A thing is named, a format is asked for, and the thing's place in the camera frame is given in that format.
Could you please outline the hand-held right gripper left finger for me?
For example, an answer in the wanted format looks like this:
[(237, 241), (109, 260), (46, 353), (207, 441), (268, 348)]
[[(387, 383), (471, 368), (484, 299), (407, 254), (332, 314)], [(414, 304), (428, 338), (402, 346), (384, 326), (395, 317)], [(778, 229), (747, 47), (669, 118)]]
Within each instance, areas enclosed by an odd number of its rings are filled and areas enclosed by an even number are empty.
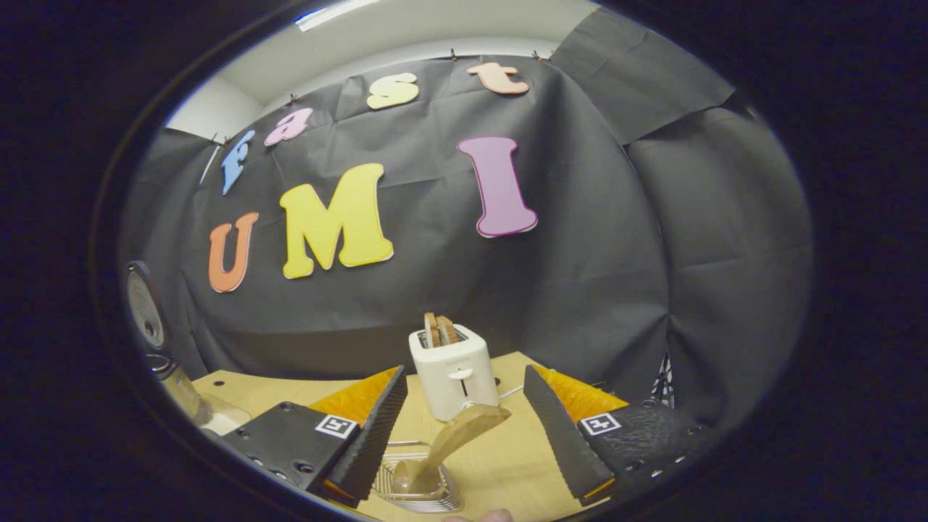
[(348, 508), (368, 499), (407, 399), (403, 365), (311, 405), (281, 401), (221, 437), (252, 465)]

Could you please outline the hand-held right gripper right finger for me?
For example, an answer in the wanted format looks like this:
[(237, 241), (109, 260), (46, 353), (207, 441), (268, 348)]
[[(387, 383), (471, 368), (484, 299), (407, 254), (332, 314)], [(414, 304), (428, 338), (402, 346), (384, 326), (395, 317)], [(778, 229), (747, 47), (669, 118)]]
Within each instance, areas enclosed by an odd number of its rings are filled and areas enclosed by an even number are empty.
[(526, 366), (523, 392), (582, 505), (637, 498), (692, 466), (717, 439), (659, 401), (632, 404), (537, 364)]

